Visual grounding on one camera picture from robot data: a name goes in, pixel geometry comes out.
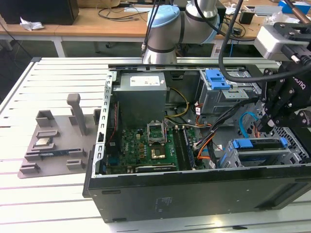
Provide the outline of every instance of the yellow wire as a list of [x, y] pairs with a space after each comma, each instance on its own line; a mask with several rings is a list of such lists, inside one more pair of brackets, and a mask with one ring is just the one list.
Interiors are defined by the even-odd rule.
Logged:
[[171, 117], [180, 117], [180, 116], [182, 116], [183, 114], [186, 114], [186, 112], [188, 111], [188, 109], [189, 109], [189, 102], [187, 101], [186, 97], [185, 97], [183, 94], [181, 94], [177, 89], [172, 88], [172, 87], [171, 87], [171, 89], [173, 89], [174, 91], [176, 91], [182, 98], [184, 98], [184, 100], [185, 100], [187, 106], [186, 106], [186, 109], [185, 109], [182, 113], [175, 114], [175, 115], [169, 115], [169, 116], [165, 116], [165, 117], [169, 117], [169, 118], [171, 118]]

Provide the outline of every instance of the floor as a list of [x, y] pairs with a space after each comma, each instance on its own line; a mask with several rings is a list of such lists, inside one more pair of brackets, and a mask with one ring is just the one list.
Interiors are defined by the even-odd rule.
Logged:
[[[55, 47], [49, 41], [20, 41], [22, 46], [32, 57], [57, 57]], [[15, 42], [11, 42], [13, 50], [6, 51], [0, 46], [0, 103], [9, 93], [15, 82], [23, 73], [30, 62], [30, 58], [23, 49]], [[141, 43], [112, 43], [111, 48], [106, 47], [105, 42], [99, 42], [100, 53], [95, 53], [92, 42], [63, 42], [68, 57], [139, 57]], [[231, 46], [226, 48], [229, 56]], [[209, 57], [212, 45], [190, 45], [187, 57]], [[232, 57], [260, 57], [254, 46], [234, 45]]]

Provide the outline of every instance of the white label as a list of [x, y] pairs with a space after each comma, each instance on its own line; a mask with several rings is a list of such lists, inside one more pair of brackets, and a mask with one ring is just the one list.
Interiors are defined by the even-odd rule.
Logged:
[[130, 86], [160, 86], [159, 76], [133, 76]]
[[42, 156], [52, 156], [54, 154], [53, 153], [40, 153], [39, 155], [42, 155]]
[[201, 108], [196, 107], [196, 108], [195, 108], [195, 113], [196, 113], [197, 115], [201, 115]]
[[209, 166], [212, 168], [212, 169], [215, 169], [216, 165], [213, 163], [213, 161], [209, 161]]
[[217, 148], [214, 151], [219, 151], [219, 150], [223, 150], [223, 146], [222, 145], [217, 145]]

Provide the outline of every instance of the motherboard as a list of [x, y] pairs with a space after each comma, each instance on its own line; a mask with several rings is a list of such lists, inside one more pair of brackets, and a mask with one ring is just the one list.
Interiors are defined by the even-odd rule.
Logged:
[[125, 174], [191, 168], [194, 164], [191, 148], [196, 140], [193, 128], [163, 128], [155, 125], [143, 129], [124, 129], [121, 133], [121, 151], [109, 155], [106, 173]]

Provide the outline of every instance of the ram slot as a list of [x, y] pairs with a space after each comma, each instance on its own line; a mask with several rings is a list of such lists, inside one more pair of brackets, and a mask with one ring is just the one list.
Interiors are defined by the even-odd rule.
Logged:
[[179, 170], [191, 170], [184, 129], [173, 129], [173, 139]]

